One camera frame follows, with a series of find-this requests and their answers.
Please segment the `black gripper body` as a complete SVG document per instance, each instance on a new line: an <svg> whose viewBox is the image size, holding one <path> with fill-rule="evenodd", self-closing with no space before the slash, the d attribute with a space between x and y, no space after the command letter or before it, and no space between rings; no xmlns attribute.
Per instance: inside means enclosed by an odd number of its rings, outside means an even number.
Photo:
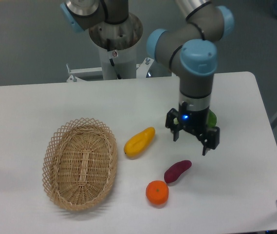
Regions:
<svg viewBox="0 0 277 234"><path fill-rule="evenodd" d="M205 139L207 135L207 120L209 107L193 111L187 102L182 102L178 110L178 131L184 130L196 136L198 139Z"/></svg>

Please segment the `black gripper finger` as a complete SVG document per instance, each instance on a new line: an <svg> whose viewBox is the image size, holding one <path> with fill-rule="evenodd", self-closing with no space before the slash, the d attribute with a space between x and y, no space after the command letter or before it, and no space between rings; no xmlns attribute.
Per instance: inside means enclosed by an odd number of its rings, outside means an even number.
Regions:
<svg viewBox="0 0 277 234"><path fill-rule="evenodd" d="M206 130L200 134L200 142L203 145L203 156L206 155L207 151L215 150L220 142L220 128L217 126L206 128Z"/></svg>
<svg viewBox="0 0 277 234"><path fill-rule="evenodd" d="M173 134L173 141L177 141L179 132L183 129L183 126L178 121L178 111L176 109L172 108L167 113L165 127L170 129Z"/></svg>

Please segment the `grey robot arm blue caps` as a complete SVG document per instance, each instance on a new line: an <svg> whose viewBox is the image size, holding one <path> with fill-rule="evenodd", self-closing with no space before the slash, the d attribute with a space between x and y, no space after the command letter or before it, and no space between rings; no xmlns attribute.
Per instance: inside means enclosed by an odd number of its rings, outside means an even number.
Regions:
<svg viewBox="0 0 277 234"><path fill-rule="evenodd" d="M179 0L186 25L176 31L157 29L147 39L148 56L180 79L179 108L166 116L174 140L184 130L203 145L216 149L220 129L208 126L209 106L216 71L215 42L230 34L235 25L231 11L210 0ZM142 37L140 20L126 0L66 0L60 8L76 32L88 31L101 56L103 78L136 77L135 46Z"/></svg>

